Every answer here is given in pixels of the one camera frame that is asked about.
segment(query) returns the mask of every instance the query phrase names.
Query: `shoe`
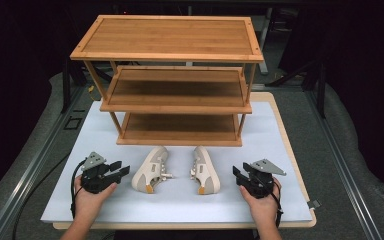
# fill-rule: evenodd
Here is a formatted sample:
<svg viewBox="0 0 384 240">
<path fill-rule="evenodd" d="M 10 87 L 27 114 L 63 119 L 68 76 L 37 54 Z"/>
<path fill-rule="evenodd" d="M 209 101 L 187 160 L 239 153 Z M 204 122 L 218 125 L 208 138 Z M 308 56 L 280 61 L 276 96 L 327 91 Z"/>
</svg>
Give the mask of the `shoe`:
<svg viewBox="0 0 384 240">
<path fill-rule="evenodd" d="M 196 147 L 194 158 L 191 179 L 196 180 L 200 184 L 198 194 L 205 195 L 219 192 L 220 180 L 207 150 L 202 146 Z"/>
<path fill-rule="evenodd" d="M 165 147 L 154 148 L 133 176 L 132 187 L 139 192 L 153 193 L 158 183 L 172 178 L 171 174 L 166 173 L 164 165 L 167 157 L 168 151 Z"/>
</svg>

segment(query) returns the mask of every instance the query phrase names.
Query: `top shelf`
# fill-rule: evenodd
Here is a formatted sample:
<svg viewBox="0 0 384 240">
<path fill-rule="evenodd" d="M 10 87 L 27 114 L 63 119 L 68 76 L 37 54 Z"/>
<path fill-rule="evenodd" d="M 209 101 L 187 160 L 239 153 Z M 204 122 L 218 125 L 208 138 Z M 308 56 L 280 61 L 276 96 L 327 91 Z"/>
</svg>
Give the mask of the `top shelf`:
<svg viewBox="0 0 384 240">
<path fill-rule="evenodd" d="M 86 61 L 263 61 L 249 17 L 100 15 L 70 57 Z"/>
</svg>

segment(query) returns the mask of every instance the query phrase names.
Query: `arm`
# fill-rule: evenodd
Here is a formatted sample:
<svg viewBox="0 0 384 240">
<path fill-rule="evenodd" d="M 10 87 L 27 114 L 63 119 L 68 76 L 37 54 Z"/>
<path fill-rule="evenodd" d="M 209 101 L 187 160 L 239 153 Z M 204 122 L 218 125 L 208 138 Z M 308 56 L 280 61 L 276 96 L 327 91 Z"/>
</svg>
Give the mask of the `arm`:
<svg viewBox="0 0 384 240">
<path fill-rule="evenodd" d="M 76 216 L 73 223 L 61 237 L 61 240 L 86 239 L 90 227 L 101 210 L 102 204 L 116 189 L 117 184 L 112 183 L 104 191 L 93 194 L 82 189 L 80 176 L 74 181 L 76 195 Z"/>
<path fill-rule="evenodd" d="M 279 181 L 276 178 L 273 179 L 281 188 Z M 239 190 L 241 191 L 242 197 L 249 205 L 251 216 L 257 226 L 260 239 L 282 239 L 275 223 L 277 203 L 273 197 L 269 195 L 265 198 L 256 199 L 249 194 L 244 186 L 240 186 Z M 279 197 L 280 189 L 276 184 L 273 187 L 273 193 L 276 197 Z"/>
</svg>

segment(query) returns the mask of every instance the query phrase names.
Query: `wooden rack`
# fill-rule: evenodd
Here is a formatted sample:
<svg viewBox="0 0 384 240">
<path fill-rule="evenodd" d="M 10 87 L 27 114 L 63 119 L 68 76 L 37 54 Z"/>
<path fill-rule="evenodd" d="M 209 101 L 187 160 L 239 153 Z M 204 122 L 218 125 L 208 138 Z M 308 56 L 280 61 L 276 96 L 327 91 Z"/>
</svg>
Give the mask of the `wooden rack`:
<svg viewBox="0 0 384 240">
<path fill-rule="evenodd" d="M 250 18 L 101 15 L 70 57 L 83 60 L 91 73 L 102 95 L 101 111 L 110 113 L 119 132 L 117 144 L 242 145 L 255 67 L 263 61 Z M 92 61 L 110 61 L 114 76 L 107 89 Z M 117 66 L 117 61 L 241 66 Z M 115 112 L 126 113 L 122 124 Z"/>
</svg>

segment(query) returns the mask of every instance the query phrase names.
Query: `dark background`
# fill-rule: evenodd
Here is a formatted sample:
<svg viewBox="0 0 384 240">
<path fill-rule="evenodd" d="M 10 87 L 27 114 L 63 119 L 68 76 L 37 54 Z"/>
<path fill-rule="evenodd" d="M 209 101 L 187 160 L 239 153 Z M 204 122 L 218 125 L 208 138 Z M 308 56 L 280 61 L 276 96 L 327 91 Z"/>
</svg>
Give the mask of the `dark background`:
<svg viewBox="0 0 384 240">
<path fill-rule="evenodd" d="M 48 80 L 62 71 L 98 14 L 187 14 L 182 4 L 97 2 L 0 0 L 0 180 L 46 106 Z M 201 4 L 193 13 L 259 15 L 264 7 Z M 326 33 L 332 18 L 344 17 L 324 61 L 327 80 L 354 121 L 369 169 L 384 182 L 384 1 L 350 1 L 345 11 L 332 9 L 300 13 L 281 67 L 292 71 L 314 58 L 323 41 L 332 39 Z"/>
</svg>

